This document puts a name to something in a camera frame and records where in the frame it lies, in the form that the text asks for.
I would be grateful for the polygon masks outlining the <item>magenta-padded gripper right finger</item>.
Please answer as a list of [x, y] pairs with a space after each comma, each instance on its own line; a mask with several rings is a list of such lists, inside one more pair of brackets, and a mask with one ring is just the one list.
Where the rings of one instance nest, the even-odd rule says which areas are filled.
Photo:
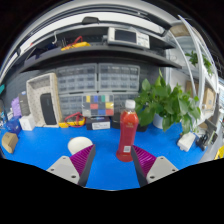
[[132, 146], [131, 156], [141, 187], [178, 171], [166, 157], [155, 157], [151, 153], [135, 145]]

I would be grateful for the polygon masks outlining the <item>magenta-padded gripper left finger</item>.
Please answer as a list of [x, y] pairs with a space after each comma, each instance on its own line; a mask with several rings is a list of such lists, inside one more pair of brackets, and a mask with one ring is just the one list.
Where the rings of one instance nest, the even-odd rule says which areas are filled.
[[90, 145], [70, 157], [61, 156], [47, 171], [85, 187], [95, 154], [95, 145]]

